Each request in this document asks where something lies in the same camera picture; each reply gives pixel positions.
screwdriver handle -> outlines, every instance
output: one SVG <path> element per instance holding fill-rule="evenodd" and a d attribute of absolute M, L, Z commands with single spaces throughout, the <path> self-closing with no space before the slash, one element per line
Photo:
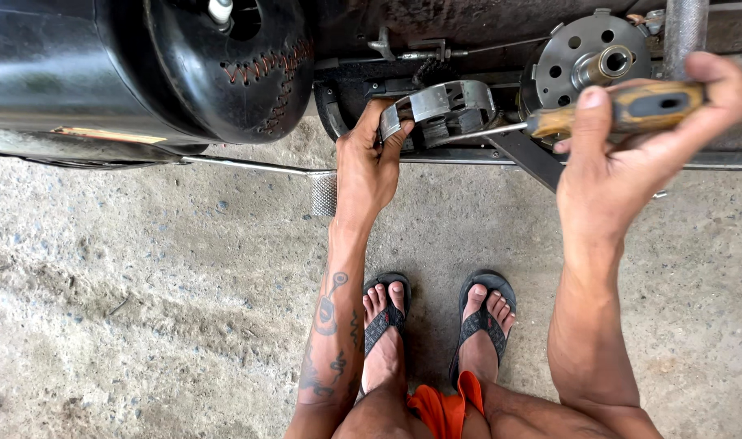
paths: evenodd
<path fill-rule="evenodd" d="M 688 114 L 704 105 L 704 84 L 700 82 L 651 82 L 610 92 L 613 133 L 637 135 L 668 130 Z M 541 109 L 531 113 L 525 133 L 545 137 L 571 134 L 575 104 L 559 109 Z"/>

left hand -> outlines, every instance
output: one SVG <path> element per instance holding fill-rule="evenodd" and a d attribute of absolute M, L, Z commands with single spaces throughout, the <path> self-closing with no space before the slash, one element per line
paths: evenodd
<path fill-rule="evenodd" d="M 333 223 L 342 230 L 370 233 L 376 215 L 395 195 L 400 147 L 415 123 L 402 121 L 384 146 L 376 144 L 379 117 L 392 103 L 369 101 L 355 128 L 336 141 L 338 199 Z"/>

metal disc with holes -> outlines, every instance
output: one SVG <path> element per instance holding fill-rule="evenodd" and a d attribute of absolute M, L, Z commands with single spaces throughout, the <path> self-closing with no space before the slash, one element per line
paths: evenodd
<path fill-rule="evenodd" d="M 402 120 L 414 120 L 419 132 L 413 138 L 423 139 L 428 146 L 442 137 L 481 130 L 495 116 L 496 107 L 487 84 L 454 80 L 427 87 L 387 107 L 379 121 L 379 131 L 385 141 L 400 129 Z"/>
<path fill-rule="evenodd" d="M 537 51 L 523 72 L 520 96 L 524 113 L 541 108 L 555 109 L 576 102 L 584 87 L 575 84 L 575 66 L 613 45 L 627 47 L 631 59 L 611 59 L 610 67 L 621 69 L 624 68 L 623 63 L 630 63 L 631 66 L 628 73 L 612 81 L 612 84 L 634 78 L 649 78 L 651 63 L 645 45 L 646 37 L 644 26 L 634 27 L 610 15 L 608 9 L 598 9 L 593 15 L 556 30 L 552 39 Z"/>

foot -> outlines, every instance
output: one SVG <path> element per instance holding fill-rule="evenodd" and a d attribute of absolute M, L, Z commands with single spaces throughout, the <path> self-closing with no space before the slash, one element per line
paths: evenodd
<path fill-rule="evenodd" d="M 404 285 L 400 282 L 393 282 L 389 285 L 387 292 L 393 301 L 393 306 L 405 313 Z M 368 328 L 374 317 L 387 308 L 384 285 L 377 284 L 374 288 L 369 288 L 368 295 L 363 296 L 363 306 L 366 307 L 366 328 Z M 405 387 L 404 341 L 400 338 L 395 326 L 388 327 L 368 353 L 363 366 L 361 383 L 366 394 L 381 384 L 402 383 Z"/>
<path fill-rule="evenodd" d="M 469 315 L 479 311 L 487 294 L 488 291 L 484 285 L 475 284 L 471 287 L 468 291 L 468 303 L 463 311 L 463 321 Z M 491 291 L 485 306 L 493 319 L 501 326 L 503 336 L 508 337 L 509 330 L 514 324 L 514 313 L 510 312 L 507 300 L 500 292 Z M 472 334 L 463 342 L 458 355 L 460 357 L 458 368 L 461 372 L 470 370 L 479 381 L 486 380 L 495 383 L 498 380 L 498 355 L 487 331 L 479 330 Z"/>

flip-flop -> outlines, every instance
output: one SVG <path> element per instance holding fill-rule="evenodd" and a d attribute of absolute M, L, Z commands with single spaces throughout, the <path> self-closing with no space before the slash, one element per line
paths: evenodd
<path fill-rule="evenodd" d="M 387 292 L 389 285 L 396 281 L 404 285 L 405 314 L 395 307 L 392 299 L 389 298 L 389 293 Z M 387 307 L 383 309 L 381 313 L 377 314 L 366 328 L 366 357 L 371 352 L 371 349 L 373 349 L 374 344 L 379 341 L 379 338 L 382 337 L 382 334 L 384 334 L 384 331 L 386 331 L 389 326 L 394 326 L 398 330 L 400 336 L 404 336 L 404 325 L 406 323 L 406 318 L 409 316 L 409 308 L 411 307 L 411 284 L 403 274 L 389 272 L 377 275 L 363 285 L 363 295 L 367 296 L 368 290 L 378 284 L 384 285 L 384 294 L 387 296 Z M 360 385 L 360 395 L 366 395 L 366 391 L 363 390 L 362 385 Z"/>
<path fill-rule="evenodd" d="M 469 315 L 465 321 L 463 321 L 463 311 L 468 304 L 468 291 L 475 284 L 484 285 L 487 288 L 487 295 L 485 300 L 479 306 L 479 311 Z M 450 382 L 452 387 L 457 390 L 457 377 L 460 375 L 458 367 L 459 358 L 457 354 L 461 351 L 463 343 L 473 334 L 480 330 L 486 330 L 487 334 L 490 335 L 490 340 L 493 342 L 493 346 L 496 347 L 496 354 L 498 355 L 498 364 L 501 364 L 501 357 L 503 357 L 504 351 L 507 349 L 507 340 L 509 337 L 503 336 L 501 325 L 496 322 L 496 319 L 487 310 L 487 298 L 490 297 L 490 293 L 494 290 L 498 290 L 501 295 L 506 298 L 507 304 L 509 304 L 509 312 L 517 312 L 517 299 L 514 297 L 514 291 L 511 285 L 506 279 L 497 272 L 491 269 L 480 269 L 473 272 L 468 276 L 466 281 L 463 283 L 461 288 L 461 294 L 458 296 L 457 308 L 458 317 L 461 321 L 461 335 L 457 339 L 457 347 L 455 348 L 455 355 L 452 357 L 452 363 L 450 364 Z"/>

